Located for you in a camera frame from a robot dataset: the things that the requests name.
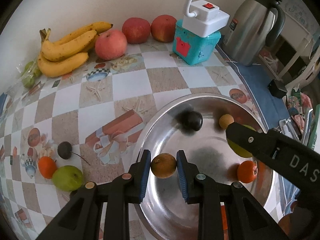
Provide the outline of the dark red apple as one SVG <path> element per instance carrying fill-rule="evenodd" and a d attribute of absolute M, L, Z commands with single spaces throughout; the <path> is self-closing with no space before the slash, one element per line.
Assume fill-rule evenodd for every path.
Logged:
<path fill-rule="evenodd" d="M 149 22 L 143 18 L 132 17 L 127 19 L 122 26 L 123 34 L 129 44 L 141 44 L 148 40 L 151 33 Z"/>

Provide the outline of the yellow banana bunch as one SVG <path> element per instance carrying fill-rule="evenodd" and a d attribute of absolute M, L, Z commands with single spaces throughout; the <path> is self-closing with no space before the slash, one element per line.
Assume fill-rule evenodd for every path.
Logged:
<path fill-rule="evenodd" d="M 41 29 L 41 50 L 37 65 L 47 77 L 59 77 L 81 67 L 89 58 L 99 35 L 110 30 L 113 24 L 94 22 L 69 33 L 56 42 L 49 40 L 51 29 Z"/>

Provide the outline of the checkered vinyl tablecloth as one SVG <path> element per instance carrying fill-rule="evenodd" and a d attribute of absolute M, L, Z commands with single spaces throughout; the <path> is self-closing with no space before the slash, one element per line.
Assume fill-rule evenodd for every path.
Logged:
<path fill-rule="evenodd" d="M 185 95 L 229 96 L 259 115 L 253 96 L 215 48 L 208 61 L 188 66 L 172 45 L 155 40 L 129 45 L 111 62 L 93 56 L 88 64 L 63 77 L 37 80 L 32 92 L 21 87 L 4 96 L 1 121 L 1 212 L 18 239 L 35 239 L 66 204 L 69 196 L 33 166 L 52 155 L 58 166 L 73 165 L 85 179 L 111 181 L 128 170 L 134 141 L 125 132 L 120 144 L 109 135 L 111 149 L 102 157 L 86 138 L 128 111 L 148 122 L 164 105 Z M 58 145 L 68 141 L 76 155 L 62 159 Z"/>

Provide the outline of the white plastic rack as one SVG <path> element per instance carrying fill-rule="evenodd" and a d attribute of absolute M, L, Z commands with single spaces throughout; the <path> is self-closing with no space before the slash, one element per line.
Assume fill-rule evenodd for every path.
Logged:
<path fill-rule="evenodd" d="M 281 7 L 286 16 L 284 28 L 259 58 L 287 90 L 303 88 L 319 74 L 319 24 L 303 4 L 285 2 Z"/>

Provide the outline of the orange cherry tomato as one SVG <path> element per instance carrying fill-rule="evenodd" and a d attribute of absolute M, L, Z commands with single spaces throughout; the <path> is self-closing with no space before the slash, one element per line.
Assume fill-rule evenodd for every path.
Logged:
<path fill-rule="evenodd" d="M 38 162 L 39 172 L 46 179 L 52 179 L 53 174 L 57 170 L 57 165 L 52 158 L 44 156 Z"/>
<path fill-rule="evenodd" d="M 256 161 L 247 160 L 242 162 L 237 169 L 237 178 L 242 183 L 253 182 L 258 174 L 258 165 Z"/>

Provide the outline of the pink red apple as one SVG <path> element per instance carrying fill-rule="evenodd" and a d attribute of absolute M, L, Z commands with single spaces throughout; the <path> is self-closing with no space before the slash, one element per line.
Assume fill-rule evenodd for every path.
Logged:
<path fill-rule="evenodd" d="M 126 49 L 126 36 L 117 29 L 110 29 L 100 34 L 95 43 L 95 53 L 106 61 L 121 57 L 125 54 Z"/>

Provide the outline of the blue table cloth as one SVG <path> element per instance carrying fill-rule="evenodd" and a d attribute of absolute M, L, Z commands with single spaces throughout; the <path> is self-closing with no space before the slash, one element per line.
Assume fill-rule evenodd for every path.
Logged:
<path fill-rule="evenodd" d="M 272 96 L 267 88 L 271 78 L 264 65 L 255 63 L 246 67 L 230 58 L 222 50 L 221 43 L 216 46 L 216 49 L 224 61 L 238 74 L 238 77 L 247 87 L 249 94 L 253 96 L 253 101 L 266 129 L 276 128 L 279 125 L 279 120 L 289 118 L 285 103 L 281 99 Z M 271 196 L 266 202 L 265 209 L 276 221 L 279 221 L 284 216 L 284 211 L 281 208 L 284 198 L 280 195 L 282 187 L 283 184 L 279 179 L 279 175 L 275 173 L 274 186 L 271 190 Z"/>

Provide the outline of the dark plum in tray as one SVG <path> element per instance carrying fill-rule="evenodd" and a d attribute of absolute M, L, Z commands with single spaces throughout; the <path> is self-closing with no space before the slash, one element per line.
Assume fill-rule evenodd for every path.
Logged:
<path fill-rule="evenodd" d="M 187 111 L 181 114 L 181 124 L 185 129 L 199 131 L 203 125 L 203 116 L 197 111 Z"/>

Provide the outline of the steel thermos jug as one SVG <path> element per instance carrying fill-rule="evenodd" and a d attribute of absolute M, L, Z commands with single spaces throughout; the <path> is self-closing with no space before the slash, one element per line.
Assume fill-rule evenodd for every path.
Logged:
<path fill-rule="evenodd" d="M 264 46 L 270 47 L 285 24 L 282 0 L 245 0 L 233 16 L 223 38 L 226 54 L 250 66 Z"/>

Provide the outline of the bag of green fruits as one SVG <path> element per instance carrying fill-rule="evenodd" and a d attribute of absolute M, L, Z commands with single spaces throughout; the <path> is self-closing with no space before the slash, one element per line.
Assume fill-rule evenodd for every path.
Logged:
<path fill-rule="evenodd" d="M 19 81 L 26 89 L 32 89 L 36 80 L 42 75 L 36 60 L 29 61 L 20 74 Z"/>

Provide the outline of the small tan longan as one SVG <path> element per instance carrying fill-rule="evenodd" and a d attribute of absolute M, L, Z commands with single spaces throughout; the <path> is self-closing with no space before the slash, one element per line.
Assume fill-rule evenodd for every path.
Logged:
<path fill-rule="evenodd" d="M 234 118 L 230 114 L 224 114 L 219 118 L 219 125 L 222 129 L 227 129 L 227 127 L 234 122 Z"/>

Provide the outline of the white switch lamp socket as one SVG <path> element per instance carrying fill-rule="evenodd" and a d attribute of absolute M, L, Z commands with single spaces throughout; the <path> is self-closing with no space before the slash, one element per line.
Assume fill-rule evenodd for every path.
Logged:
<path fill-rule="evenodd" d="M 199 37 L 207 37 L 228 23 L 229 15 L 205 0 L 186 0 L 182 27 Z"/>

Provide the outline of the brown longan fruit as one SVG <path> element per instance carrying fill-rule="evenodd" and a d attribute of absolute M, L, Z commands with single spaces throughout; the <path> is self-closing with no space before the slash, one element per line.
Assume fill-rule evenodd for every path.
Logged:
<path fill-rule="evenodd" d="M 161 153 L 155 156 L 151 162 L 151 171 L 159 179 L 166 179 L 176 171 L 177 161 L 175 157 L 168 153 Z"/>

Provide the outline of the dark cherry with stem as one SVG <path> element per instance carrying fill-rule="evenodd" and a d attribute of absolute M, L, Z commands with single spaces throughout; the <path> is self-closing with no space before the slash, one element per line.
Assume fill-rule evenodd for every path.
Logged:
<path fill-rule="evenodd" d="M 84 160 L 88 165 L 90 165 L 90 163 L 87 160 L 85 160 L 81 155 L 73 152 L 73 146 L 68 141 L 63 141 L 58 145 L 57 153 L 62 159 L 65 160 L 70 159 L 72 155 L 76 155 L 80 157 L 82 160 Z"/>

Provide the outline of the red orange apple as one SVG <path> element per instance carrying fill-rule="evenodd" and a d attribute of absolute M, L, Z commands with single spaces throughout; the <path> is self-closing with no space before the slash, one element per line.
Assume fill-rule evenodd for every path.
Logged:
<path fill-rule="evenodd" d="M 174 40 L 176 18 L 171 15 L 160 15 L 151 24 L 151 35 L 159 42 L 169 43 Z"/>

